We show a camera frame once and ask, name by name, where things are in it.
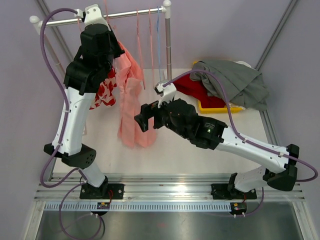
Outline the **pink hanger of grey skirt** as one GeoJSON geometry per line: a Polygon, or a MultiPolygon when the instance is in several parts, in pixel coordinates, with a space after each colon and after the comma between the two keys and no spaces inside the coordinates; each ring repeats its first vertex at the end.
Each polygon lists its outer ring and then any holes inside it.
{"type": "Polygon", "coordinates": [[[140,25],[139,25],[139,11],[136,8],[136,36],[137,36],[137,47],[138,47],[138,55],[139,55],[139,65],[140,65],[140,69],[141,69],[143,89],[146,90],[144,65],[143,65],[144,61],[143,61],[143,55],[142,55],[141,40],[140,40],[140,28],[139,27],[140,27],[140,25]]]}

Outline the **pink skirt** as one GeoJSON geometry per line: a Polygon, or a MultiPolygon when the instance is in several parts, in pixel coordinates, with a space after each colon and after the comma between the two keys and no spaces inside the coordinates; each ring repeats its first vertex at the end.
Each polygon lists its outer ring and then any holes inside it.
{"type": "Polygon", "coordinates": [[[139,145],[143,148],[156,141],[156,132],[149,129],[143,132],[135,121],[141,111],[139,95],[144,80],[143,71],[125,46],[119,42],[124,53],[115,59],[115,78],[119,88],[120,123],[117,136],[127,147],[139,145]]]}

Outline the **floral red white skirt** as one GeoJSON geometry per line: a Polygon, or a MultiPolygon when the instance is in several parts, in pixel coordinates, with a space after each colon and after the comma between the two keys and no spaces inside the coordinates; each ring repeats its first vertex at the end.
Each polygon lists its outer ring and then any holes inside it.
{"type": "Polygon", "coordinates": [[[117,87],[116,71],[113,67],[108,73],[107,78],[100,84],[98,92],[91,103],[90,110],[94,110],[101,105],[111,107],[116,103],[114,90],[117,87]]]}

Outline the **pink hanger of red skirt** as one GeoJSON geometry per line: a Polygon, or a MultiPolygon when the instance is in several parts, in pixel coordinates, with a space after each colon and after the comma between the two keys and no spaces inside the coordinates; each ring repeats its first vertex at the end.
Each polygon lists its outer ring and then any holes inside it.
{"type": "Polygon", "coordinates": [[[149,22],[149,43],[150,43],[150,59],[151,59],[151,73],[152,85],[155,85],[155,67],[154,67],[154,51],[153,51],[153,35],[152,35],[152,19],[151,9],[148,9],[148,22],[149,22]]]}

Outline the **grey skirt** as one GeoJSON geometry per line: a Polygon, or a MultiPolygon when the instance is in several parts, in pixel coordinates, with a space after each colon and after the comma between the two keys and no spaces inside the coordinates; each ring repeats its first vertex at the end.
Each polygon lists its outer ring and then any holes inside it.
{"type": "Polygon", "coordinates": [[[202,82],[208,96],[223,99],[219,85],[221,83],[230,103],[258,111],[267,109],[266,99],[270,93],[260,71],[238,62],[219,59],[198,61],[192,69],[211,73],[211,75],[204,72],[190,74],[192,81],[202,82]]]}

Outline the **white pleated skirt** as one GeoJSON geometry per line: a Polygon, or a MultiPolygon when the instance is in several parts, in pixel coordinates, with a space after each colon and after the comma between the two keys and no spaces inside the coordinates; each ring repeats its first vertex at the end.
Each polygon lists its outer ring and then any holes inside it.
{"type": "Polygon", "coordinates": [[[239,61],[235,61],[235,63],[240,64],[240,65],[244,65],[244,66],[252,69],[252,66],[245,61],[239,60],[239,61]]]}

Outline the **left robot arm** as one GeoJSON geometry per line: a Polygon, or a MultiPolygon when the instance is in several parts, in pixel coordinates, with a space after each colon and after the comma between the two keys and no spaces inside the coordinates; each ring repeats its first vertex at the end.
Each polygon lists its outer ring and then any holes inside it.
{"type": "Polygon", "coordinates": [[[64,77],[65,112],[61,115],[56,137],[44,146],[44,152],[81,170],[85,181],[81,199],[103,199],[109,196],[108,178],[95,163],[96,150],[83,144],[82,136],[100,84],[108,78],[114,59],[124,54],[124,50],[113,31],[103,23],[87,25],[80,34],[80,41],[64,77]]]}

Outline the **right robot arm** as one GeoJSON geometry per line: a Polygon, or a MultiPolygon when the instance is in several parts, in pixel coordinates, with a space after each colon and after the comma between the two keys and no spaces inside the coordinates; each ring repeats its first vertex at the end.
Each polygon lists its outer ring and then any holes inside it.
{"type": "Polygon", "coordinates": [[[166,127],[198,148],[232,153],[260,165],[245,173],[233,173],[228,183],[212,184],[213,199],[256,199],[251,193],[258,188],[269,186],[289,192],[295,186],[298,169],[290,157],[298,157],[299,148],[294,144],[281,147],[249,143],[240,139],[226,123],[198,115],[193,105],[180,98],[162,106],[158,106],[157,101],[143,104],[134,117],[142,132],[148,131],[149,119],[154,120],[154,129],[166,127]]]}

